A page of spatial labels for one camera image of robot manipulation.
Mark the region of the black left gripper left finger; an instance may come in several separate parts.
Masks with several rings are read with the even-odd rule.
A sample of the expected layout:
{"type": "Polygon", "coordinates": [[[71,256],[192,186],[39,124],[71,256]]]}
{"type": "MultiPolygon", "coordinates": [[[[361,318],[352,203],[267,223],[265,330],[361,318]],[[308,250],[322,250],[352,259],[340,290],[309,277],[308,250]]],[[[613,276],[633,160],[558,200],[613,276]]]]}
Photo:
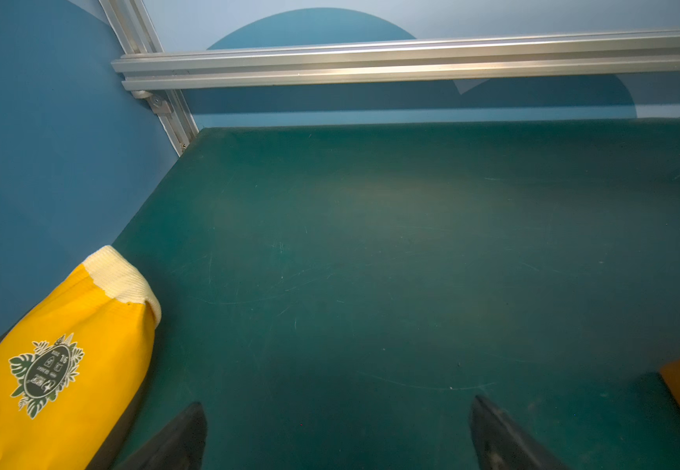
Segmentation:
{"type": "Polygon", "coordinates": [[[203,405],[195,401],[127,458],[119,469],[201,469],[207,434],[203,405]]]}

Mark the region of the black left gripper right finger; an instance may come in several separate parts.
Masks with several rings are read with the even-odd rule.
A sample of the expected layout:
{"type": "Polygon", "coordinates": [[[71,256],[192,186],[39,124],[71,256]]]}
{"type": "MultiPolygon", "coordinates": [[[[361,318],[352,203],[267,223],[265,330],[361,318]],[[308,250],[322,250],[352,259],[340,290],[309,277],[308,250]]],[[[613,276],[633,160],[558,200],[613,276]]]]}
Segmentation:
{"type": "Polygon", "coordinates": [[[504,409],[485,396],[474,397],[469,427],[480,469],[568,469],[504,409]]]}

